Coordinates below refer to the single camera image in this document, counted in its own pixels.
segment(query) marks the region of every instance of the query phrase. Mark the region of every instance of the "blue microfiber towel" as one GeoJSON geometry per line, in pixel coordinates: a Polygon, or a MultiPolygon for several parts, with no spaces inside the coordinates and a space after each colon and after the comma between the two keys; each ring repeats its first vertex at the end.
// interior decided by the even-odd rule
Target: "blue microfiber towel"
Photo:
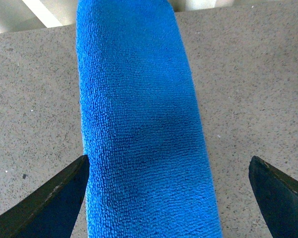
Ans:
{"type": "Polygon", "coordinates": [[[167,0],[79,0],[76,44],[89,237],[222,237],[167,0]]]}

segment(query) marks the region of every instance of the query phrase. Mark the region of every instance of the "white ceiling beam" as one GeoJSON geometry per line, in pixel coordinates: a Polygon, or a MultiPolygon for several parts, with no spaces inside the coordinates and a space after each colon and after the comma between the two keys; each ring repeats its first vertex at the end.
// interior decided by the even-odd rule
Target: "white ceiling beam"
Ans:
{"type": "Polygon", "coordinates": [[[39,0],[22,0],[37,18],[47,27],[62,26],[58,19],[39,0]]]}

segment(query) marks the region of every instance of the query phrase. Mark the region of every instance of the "gray speckled surface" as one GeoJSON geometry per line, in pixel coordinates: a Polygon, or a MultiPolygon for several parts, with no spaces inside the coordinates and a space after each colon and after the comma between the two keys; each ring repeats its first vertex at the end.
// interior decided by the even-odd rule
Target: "gray speckled surface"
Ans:
{"type": "MultiPolygon", "coordinates": [[[[271,238],[247,172],[258,155],[298,179],[298,2],[177,19],[224,237],[271,238]]],[[[78,97],[74,26],[0,35],[0,214],[81,155],[78,97]]]]}

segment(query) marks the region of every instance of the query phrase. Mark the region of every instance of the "rolled towel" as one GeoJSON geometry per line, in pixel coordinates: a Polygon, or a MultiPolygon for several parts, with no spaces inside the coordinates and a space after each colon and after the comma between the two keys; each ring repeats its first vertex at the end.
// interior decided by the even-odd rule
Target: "rolled towel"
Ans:
{"type": "Polygon", "coordinates": [[[222,237],[194,85],[167,0],[79,0],[90,238],[222,237]]]}

